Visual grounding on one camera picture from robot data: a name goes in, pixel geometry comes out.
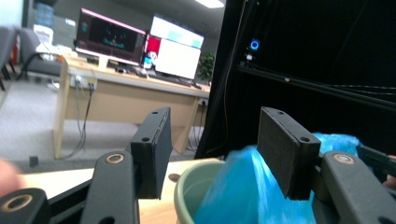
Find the desk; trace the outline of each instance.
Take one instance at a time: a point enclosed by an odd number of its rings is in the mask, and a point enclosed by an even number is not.
[[[189,167],[206,161],[216,159],[194,161],[172,161],[168,163],[165,180],[163,182],[163,194],[160,200],[139,200],[140,223],[163,224],[177,223],[177,214],[174,206],[174,190],[176,183],[168,176],[170,174],[183,174]],[[52,198],[74,186],[92,178],[93,169],[61,171],[43,174],[23,175],[27,188],[39,188],[46,191],[47,197]]]
[[[197,120],[197,110],[202,113],[198,109],[199,100],[209,97],[208,86],[198,90],[135,74],[116,73],[111,68],[102,71],[96,64],[86,63],[85,59],[64,56],[53,128],[57,159],[61,157],[64,120],[78,117],[76,91],[70,86],[73,76],[81,76],[97,83],[88,120],[140,124],[149,112],[165,106],[171,107],[172,145],[181,154],[186,148],[191,125]],[[89,95],[88,90],[84,92],[86,96]],[[78,101],[80,108],[87,107],[87,97],[78,97]],[[81,118],[84,118],[83,112],[80,111]]]

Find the monitor screen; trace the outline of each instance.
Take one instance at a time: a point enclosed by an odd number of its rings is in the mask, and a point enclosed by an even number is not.
[[[82,8],[78,20],[76,51],[109,60],[139,65],[146,33],[130,25]]]
[[[200,55],[197,48],[150,36],[145,63],[157,72],[194,79]]]
[[[197,49],[200,49],[204,43],[203,35],[198,35],[195,32],[167,21],[158,15],[155,15],[152,20],[150,34],[158,36],[159,38],[195,47]]]

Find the ceiling light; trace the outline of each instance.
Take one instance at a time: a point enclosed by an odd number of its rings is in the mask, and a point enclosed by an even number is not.
[[[195,0],[208,8],[224,7],[219,0]]]

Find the keyboard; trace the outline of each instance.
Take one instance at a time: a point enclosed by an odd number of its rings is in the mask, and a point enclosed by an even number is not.
[[[183,78],[183,77],[168,76],[168,75],[161,74],[159,72],[152,72],[149,70],[148,70],[148,76],[150,78],[155,78],[155,79],[159,79],[162,81],[168,81],[168,82],[172,82],[172,83],[182,85],[182,86],[187,86],[187,87],[191,86],[191,80]]]

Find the office chair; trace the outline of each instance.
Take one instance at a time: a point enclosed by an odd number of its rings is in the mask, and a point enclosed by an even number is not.
[[[17,33],[18,31],[16,27],[0,26],[0,67],[2,68],[1,70],[5,79],[10,79],[6,65],[9,62],[9,56],[17,39]],[[0,88],[2,91],[6,90],[1,79]]]
[[[22,68],[17,80],[26,76],[27,72],[44,75],[45,77],[59,79],[62,64],[58,61],[44,60],[43,55],[51,54],[50,52],[37,52],[40,40],[33,29],[22,28],[19,30],[21,39],[21,61]]]

